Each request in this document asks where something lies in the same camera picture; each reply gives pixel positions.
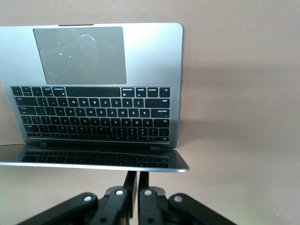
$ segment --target screw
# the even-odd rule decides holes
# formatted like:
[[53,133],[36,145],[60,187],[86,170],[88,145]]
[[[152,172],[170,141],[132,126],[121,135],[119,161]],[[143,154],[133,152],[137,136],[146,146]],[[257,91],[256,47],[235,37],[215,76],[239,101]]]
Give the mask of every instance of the screw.
[[177,203],[180,203],[180,202],[183,201],[183,199],[179,195],[177,195],[177,196],[174,197],[174,201],[177,202]]
[[83,198],[83,200],[85,201],[85,202],[89,202],[90,200],[92,200],[92,196],[85,196],[84,198]]
[[145,190],[145,191],[144,191],[144,194],[145,194],[146,196],[150,196],[150,195],[152,195],[152,191],[151,191],[151,190]]
[[116,195],[122,195],[122,194],[124,194],[124,191],[122,190],[116,191]]

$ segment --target laptop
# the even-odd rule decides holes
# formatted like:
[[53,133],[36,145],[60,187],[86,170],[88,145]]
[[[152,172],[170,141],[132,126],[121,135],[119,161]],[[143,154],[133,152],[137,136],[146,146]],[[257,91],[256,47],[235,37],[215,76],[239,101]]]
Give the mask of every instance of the laptop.
[[25,143],[0,164],[188,171],[174,149],[181,52],[178,23],[0,27],[0,81]]

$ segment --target laptop keyboard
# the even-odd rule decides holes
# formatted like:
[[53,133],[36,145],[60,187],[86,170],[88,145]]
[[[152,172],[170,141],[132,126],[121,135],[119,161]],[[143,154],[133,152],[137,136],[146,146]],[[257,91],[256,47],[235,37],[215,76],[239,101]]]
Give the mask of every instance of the laptop keyboard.
[[81,165],[113,165],[130,167],[169,168],[168,157],[135,156],[104,152],[27,151],[23,162],[64,163]]
[[169,141],[169,87],[11,89],[28,137]]

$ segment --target space bar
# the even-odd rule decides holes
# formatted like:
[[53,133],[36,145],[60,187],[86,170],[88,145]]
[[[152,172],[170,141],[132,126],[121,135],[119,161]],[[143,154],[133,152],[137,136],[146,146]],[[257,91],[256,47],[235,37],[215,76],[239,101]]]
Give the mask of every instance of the space bar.
[[120,97],[120,88],[110,87],[66,87],[69,97]]

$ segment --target laptop hinge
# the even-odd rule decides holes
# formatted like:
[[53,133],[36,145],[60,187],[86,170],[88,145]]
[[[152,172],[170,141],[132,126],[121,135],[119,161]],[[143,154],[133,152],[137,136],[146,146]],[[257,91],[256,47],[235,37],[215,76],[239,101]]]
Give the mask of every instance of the laptop hinge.
[[157,151],[157,150],[159,150],[159,147],[157,147],[157,146],[151,146],[151,147],[150,147],[150,150],[155,150],[155,151]]
[[40,142],[40,143],[39,143],[39,146],[40,146],[40,147],[47,147],[47,142]]

